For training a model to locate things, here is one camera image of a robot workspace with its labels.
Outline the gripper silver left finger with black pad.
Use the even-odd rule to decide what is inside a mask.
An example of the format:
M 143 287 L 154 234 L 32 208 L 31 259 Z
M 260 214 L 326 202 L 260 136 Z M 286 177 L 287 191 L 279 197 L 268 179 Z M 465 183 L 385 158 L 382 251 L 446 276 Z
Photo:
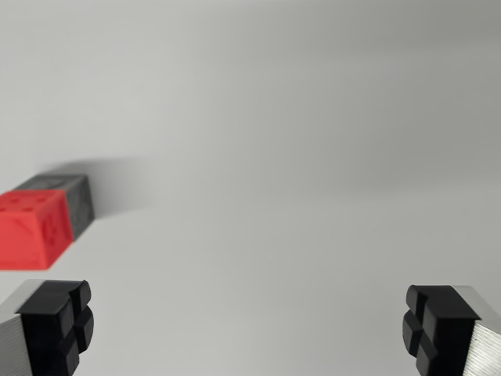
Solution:
M 25 280 L 1 303 L 1 374 L 72 375 L 90 346 L 86 280 Z

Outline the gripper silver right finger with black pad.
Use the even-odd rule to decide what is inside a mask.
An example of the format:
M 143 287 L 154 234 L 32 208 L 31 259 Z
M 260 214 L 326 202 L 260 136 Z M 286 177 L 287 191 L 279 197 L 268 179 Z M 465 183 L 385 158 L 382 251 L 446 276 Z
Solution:
M 421 375 L 499 375 L 500 314 L 471 286 L 411 285 L 402 321 Z

